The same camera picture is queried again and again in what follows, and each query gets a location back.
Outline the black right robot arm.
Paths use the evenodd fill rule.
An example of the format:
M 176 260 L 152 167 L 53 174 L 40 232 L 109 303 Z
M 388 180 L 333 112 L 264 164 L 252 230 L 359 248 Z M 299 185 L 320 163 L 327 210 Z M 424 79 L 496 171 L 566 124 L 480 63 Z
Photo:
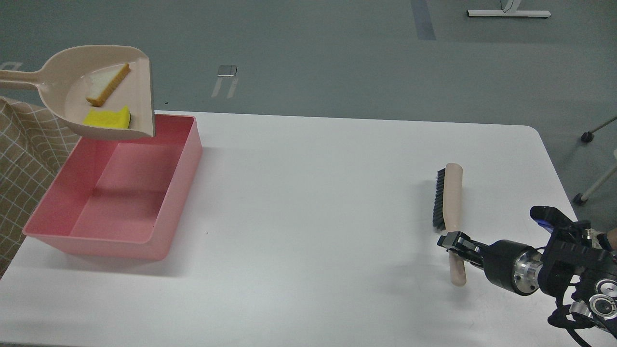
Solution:
M 514 294 L 537 291 L 555 298 L 549 325 L 565 329 L 581 347 L 588 343 L 580 329 L 616 336 L 616 247 L 608 233 L 575 222 L 555 207 L 534 206 L 530 217 L 550 233 L 546 246 L 534 248 L 511 240 L 487 245 L 462 231 L 438 240 L 463 261 L 480 268 L 489 282 Z

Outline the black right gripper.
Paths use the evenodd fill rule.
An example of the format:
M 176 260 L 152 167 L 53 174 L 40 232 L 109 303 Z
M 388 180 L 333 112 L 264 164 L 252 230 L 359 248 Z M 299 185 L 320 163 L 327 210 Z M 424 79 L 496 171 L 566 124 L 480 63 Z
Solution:
M 529 245 L 510 240 L 487 245 L 463 231 L 448 231 L 439 237 L 437 245 L 481 268 L 488 281 L 499 288 L 521 296 L 539 289 L 537 276 L 542 269 L 542 254 Z

